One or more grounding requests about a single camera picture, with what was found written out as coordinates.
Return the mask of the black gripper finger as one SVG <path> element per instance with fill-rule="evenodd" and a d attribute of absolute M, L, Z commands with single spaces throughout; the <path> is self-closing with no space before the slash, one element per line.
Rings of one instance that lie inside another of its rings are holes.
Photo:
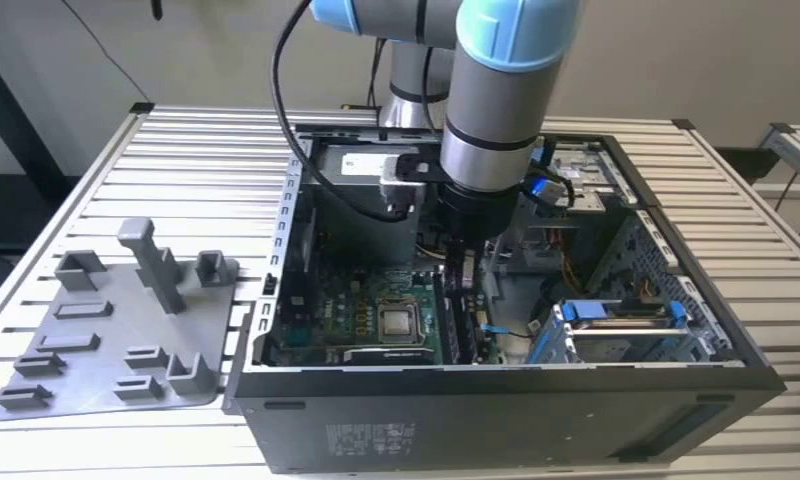
<path fill-rule="evenodd" d="M 456 239 L 446 241 L 444 248 L 444 284 L 447 290 L 462 289 L 463 244 Z"/>
<path fill-rule="evenodd" d="M 462 288 L 474 290 L 480 276 L 480 262 L 486 253 L 486 242 L 483 240 L 466 240 L 462 244 Z"/>

